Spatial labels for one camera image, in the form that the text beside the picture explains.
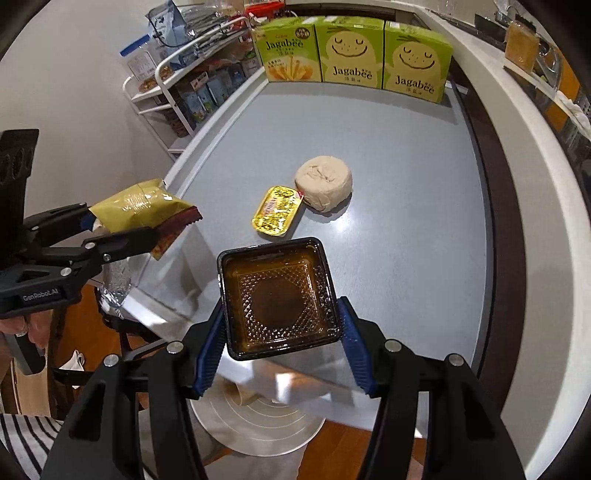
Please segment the person's hand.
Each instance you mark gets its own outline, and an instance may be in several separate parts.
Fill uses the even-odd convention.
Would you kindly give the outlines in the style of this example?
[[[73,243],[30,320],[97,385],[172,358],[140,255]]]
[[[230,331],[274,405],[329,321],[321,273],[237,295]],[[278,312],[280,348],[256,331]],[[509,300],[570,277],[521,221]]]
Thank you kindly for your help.
[[[9,335],[27,336],[40,349],[48,346],[53,312],[32,313],[27,318],[19,316],[0,321],[1,332]]]

